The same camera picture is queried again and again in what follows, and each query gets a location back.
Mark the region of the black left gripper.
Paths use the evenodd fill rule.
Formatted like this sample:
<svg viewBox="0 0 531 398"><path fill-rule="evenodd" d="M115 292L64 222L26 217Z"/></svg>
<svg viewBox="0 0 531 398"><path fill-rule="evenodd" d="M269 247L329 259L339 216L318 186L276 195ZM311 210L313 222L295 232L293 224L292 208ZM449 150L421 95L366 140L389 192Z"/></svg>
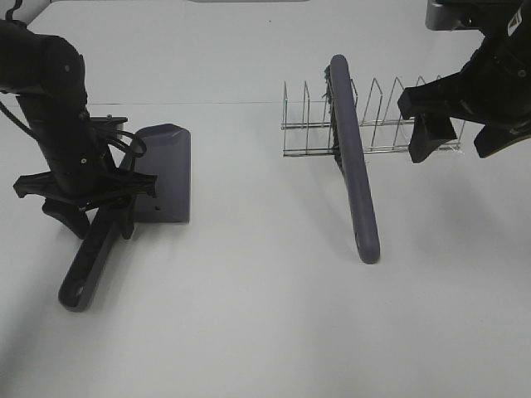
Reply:
<svg viewBox="0 0 531 398"><path fill-rule="evenodd" d="M38 195L46 198L42 211L84 240L90 222L84 211L104 204L114 204L114 221L119 233L129 240L134 232L136 196L156 197L156 175L128 172L116 168L111 174L93 174L86 178L59 178L52 172L20 176L13 188L23 198Z"/></svg>

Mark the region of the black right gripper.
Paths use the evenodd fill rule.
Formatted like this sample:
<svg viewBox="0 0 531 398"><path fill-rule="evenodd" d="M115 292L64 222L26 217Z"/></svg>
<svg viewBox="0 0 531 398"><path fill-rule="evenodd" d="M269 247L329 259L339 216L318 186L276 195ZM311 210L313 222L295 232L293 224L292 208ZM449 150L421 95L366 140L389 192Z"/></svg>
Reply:
<svg viewBox="0 0 531 398"><path fill-rule="evenodd" d="M530 139L527 78L455 73L405 88L397 104L404 119L415 117L408 145L413 163L424 162L441 145L455 140L449 117L484 125L474 140L480 158Z"/></svg>

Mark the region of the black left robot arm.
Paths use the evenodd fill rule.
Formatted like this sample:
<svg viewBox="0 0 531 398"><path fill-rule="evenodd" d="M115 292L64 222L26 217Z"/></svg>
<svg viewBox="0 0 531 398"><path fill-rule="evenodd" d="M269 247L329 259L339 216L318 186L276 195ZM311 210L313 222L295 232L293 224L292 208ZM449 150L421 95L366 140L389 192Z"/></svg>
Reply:
<svg viewBox="0 0 531 398"><path fill-rule="evenodd" d="M60 36L1 22L1 91L16 97L25 117L1 111L41 150L48 171L20 176L20 197L43 197L43 212L87 237L87 211L103 207L128 239L139 195L155 197L156 176L136 172L147 152L137 135L90 117L83 56Z"/></svg>

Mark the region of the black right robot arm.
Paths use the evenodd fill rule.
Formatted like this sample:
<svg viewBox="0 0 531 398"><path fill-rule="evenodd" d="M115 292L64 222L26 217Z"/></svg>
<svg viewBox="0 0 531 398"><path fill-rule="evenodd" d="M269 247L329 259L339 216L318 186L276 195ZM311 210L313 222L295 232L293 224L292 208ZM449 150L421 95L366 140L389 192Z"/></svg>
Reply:
<svg viewBox="0 0 531 398"><path fill-rule="evenodd" d="M484 39L460 71L402 92L401 116L414 120L412 161L456 139L453 119L481 125L474 140L480 158L528 139L530 3L430 1L425 24L432 31L478 31Z"/></svg>

